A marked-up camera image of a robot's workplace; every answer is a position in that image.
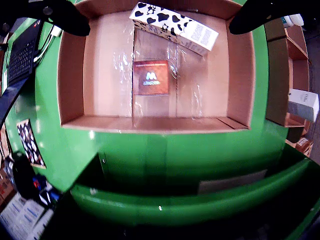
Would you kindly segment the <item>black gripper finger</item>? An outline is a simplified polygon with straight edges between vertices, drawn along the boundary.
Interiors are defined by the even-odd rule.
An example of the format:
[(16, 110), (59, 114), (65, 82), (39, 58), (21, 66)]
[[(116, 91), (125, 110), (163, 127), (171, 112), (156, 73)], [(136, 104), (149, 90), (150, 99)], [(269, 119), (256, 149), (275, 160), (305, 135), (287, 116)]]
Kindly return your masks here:
[(0, 35), (6, 36), (19, 18), (48, 22), (75, 36), (85, 37), (91, 30), (87, 17), (69, 0), (2, 0)]
[(319, 0), (248, 0), (229, 24), (234, 35), (251, 32), (272, 20), (300, 14), (306, 31), (320, 25)]

